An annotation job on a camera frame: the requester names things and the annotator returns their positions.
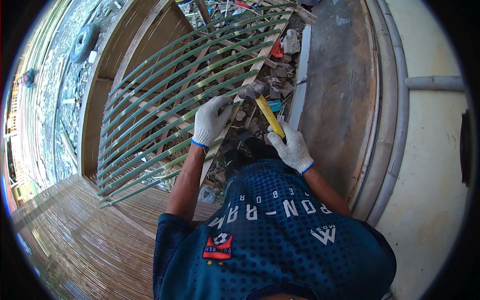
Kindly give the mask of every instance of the white work glove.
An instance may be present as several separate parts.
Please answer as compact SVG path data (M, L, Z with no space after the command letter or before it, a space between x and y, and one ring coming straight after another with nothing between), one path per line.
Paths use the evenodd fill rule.
M200 106L195 114L192 143L209 148L225 127L232 114L233 100L228 96L217 96Z
M297 170L301 175L313 166L313 159L308 154L307 145L301 133L293 130L285 122L279 123L287 138L287 144L285 145L280 136L273 132L272 126L268 126L268 131L270 132L268 139L277 150L278 156L280 156L283 162Z

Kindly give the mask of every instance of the letter m logo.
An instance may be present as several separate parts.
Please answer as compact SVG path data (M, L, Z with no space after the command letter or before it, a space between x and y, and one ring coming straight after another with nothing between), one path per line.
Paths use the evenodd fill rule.
M316 237L319 241L321 241L324 245L327 244L327 241L331 241L332 243L335 242L335 229L332 228L332 235L330 235L330 229L327 229L325 231L319 231L323 237L321 237L318 233L312 232L312 235Z

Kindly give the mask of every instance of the hammer head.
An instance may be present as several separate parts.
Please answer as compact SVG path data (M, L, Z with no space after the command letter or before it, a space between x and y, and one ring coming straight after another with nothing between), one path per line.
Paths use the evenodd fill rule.
M242 99L252 98L253 100L266 96L270 92L270 86L265 83L253 83L238 91L238 96Z

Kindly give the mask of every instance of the red plastic bag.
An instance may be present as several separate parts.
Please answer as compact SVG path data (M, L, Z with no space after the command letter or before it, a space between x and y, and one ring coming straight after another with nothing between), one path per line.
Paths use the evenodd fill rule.
M283 50L282 50L282 47L280 46L280 40L277 40L273 44L272 51L270 51L270 53L278 59L283 57Z
M243 7L243 8L250 8L250 6L248 6L247 4L243 3L242 1L238 1L238 0L235 1L235 2L233 2L233 4L238 5L238 6L241 6L241 7Z

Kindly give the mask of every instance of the blue glove cuff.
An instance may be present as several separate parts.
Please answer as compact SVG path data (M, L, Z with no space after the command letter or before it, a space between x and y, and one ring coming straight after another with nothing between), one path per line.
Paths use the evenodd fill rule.
M207 149L207 150L209 150L209 149L210 149L210 147L209 147L209 146L206 146L206 145L204 145L204 144L201 144L201 143L197 143L197 142L196 142L196 141L194 141L194 140L192 140L192 143L193 143L193 144L195 144L195 145L197 145L197 146L203 147L203 148L205 148L205 149Z
M311 165L308 166L308 168L306 168L303 172L300 173L300 175L303 175L303 173L305 173L306 171L308 171L311 167L313 166L313 163Z

